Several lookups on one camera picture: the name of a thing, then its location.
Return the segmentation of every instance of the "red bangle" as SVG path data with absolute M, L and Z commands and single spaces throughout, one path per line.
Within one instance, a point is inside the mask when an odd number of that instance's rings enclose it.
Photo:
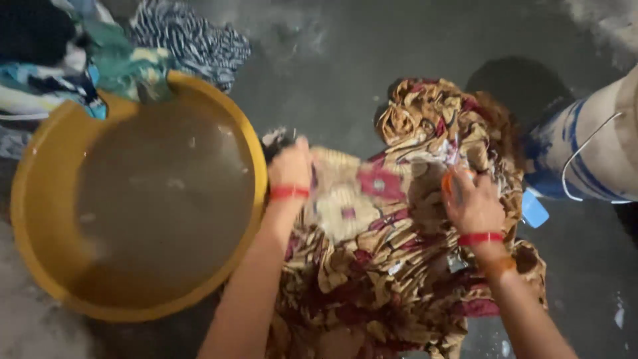
M 498 232 L 468 233 L 462 234 L 457 241 L 458 245 L 475 245 L 481 242 L 502 242 L 503 235 Z
M 310 197 L 310 189 L 304 187 L 297 187 L 295 185 L 283 185 L 271 188 L 270 200 L 275 201 L 278 199 L 284 199 L 289 197 Z

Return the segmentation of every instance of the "blue white striped fabric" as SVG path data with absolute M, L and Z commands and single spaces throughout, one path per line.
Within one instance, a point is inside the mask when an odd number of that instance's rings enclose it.
M 190 5 L 168 0 L 140 3 L 129 37 L 139 47 L 168 49 L 176 70 L 199 76 L 226 93 L 250 56 L 248 39 L 230 26 L 215 27 Z

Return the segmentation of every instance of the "gray floor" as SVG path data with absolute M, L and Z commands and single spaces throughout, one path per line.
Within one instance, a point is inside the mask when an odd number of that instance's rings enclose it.
M 116 15 L 134 9 L 125 0 L 105 2 Z M 296 128 L 312 143 L 360 157 L 383 149 L 372 120 L 400 77 L 444 77 L 489 90 L 527 131 L 546 108 L 624 74 L 612 67 L 612 49 L 597 45 L 554 1 L 208 2 L 197 1 L 202 14 L 232 21 L 254 40 L 231 97 L 255 130 Z M 522 225 L 519 234 L 547 262 L 551 316 L 582 358 L 636 357 L 638 250 L 612 206 L 544 204 L 550 220 L 539 229 Z M 0 275 L 21 276 L 15 285 L 0 284 L 1 358 L 194 357 L 216 298 L 144 325 L 90 321 L 50 303 L 10 243 L 0 244 Z M 620 308 L 622 328 L 614 320 Z M 498 318 L 472 320 L 462 358 L 502 358 L 504 340 Z

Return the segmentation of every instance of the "wire handle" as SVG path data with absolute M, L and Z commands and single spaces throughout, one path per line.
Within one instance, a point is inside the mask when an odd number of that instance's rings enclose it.
M 572 153 L 571 156 L 569 156 L 569 158 L 567 159 L 567 162 L 565 162 L 565 165 L 563 166 L 563 171 L 561 173 L 561 182 L 563 183 L 563 191 L 565 191 L 565 194 L 567 195 L 567 197 L 575 200 L 575 201 L 579 201 L 582 202 L 582 198 L 576 197 L 574 195 L 572 195 L 571 193 L 569 193 L 569 189 L 567 189 L 567 182 L 565 181 L 565 171 L 567 171 L 567 167 L 569 166 L 569 163 L 582 151 L 583 148 L 585 148 L 585 146 L 587 146 L 588 143 L 590 143 L 591 139 L 594 137 L 595 134 L 598 133 L 598 131 L 600 131 L 606 124 L 610 123 L 612 120 L 614 120 L 615 118 L 617 118 L 618 116 L 622 115 L 622 112 L 616 112 L 615 114 L 611 115 L 610 118 L 606 119 L 605 122 L 602 123 L 602 125 L 600 125 L 586 140 L 585 142 L 582 143 L 582 145 L 580 147 L 578 147 L 578 149 L 576 150 L 576 152 Z

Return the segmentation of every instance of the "brown printed fabric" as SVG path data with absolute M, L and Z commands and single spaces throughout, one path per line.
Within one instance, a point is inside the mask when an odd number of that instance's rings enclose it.
M 545 262 L 517 240 L 523 172 L 510 113 L 487 93 L 406 79 L 377 129 L 389 148 L 368 161 L 313 147 L 311 198 L 283 267 L 268 358 L 458 358 L 467 317 L 498 315 L 473 256 L 441 203 L 447 157 L 497 182 L 505 245 L 545 307 Z M 461 265 L 453 271 L 450 266 Z

